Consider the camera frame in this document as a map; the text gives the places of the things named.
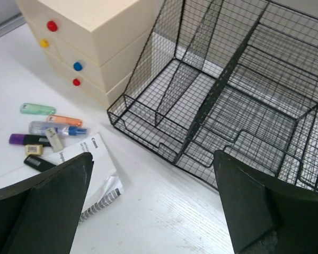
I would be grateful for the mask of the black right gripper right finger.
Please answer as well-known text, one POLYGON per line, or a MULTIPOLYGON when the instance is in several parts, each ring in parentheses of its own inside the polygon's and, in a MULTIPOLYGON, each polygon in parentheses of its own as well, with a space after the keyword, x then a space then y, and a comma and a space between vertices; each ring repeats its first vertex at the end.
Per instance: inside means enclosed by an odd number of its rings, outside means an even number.
POLYGON ((217 188, 235 253, 318 253, 318 192, 216 150, 217 188))

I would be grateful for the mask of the white eraser with barcode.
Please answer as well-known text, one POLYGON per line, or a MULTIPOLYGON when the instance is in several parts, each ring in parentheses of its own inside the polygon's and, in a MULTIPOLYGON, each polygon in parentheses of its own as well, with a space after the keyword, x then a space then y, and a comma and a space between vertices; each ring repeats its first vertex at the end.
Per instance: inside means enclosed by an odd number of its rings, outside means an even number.
POLYGON ((24 146, 25 154, 40 156, 43 154, 43 145, 41 144, 27 144, 24 146))

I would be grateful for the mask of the blue correction pen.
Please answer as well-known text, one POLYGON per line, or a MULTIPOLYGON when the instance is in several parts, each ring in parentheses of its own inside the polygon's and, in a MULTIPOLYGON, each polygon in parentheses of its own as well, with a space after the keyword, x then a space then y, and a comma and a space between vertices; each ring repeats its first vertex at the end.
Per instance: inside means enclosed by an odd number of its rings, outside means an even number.
POLYGON ((32 121, 29 124, 29 133, 33 135, 46 135, 46 130, 54 128, 61 136, 86 135, 87 129, 64 123, 32 121))

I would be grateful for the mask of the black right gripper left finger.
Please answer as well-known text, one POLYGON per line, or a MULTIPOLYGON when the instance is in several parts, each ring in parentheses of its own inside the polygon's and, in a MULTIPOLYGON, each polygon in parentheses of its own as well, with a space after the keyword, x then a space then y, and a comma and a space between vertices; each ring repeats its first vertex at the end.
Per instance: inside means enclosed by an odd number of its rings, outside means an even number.
POLYGON ((0 189, 0 253, 70 253, 90 185, 84 152, 0 189))

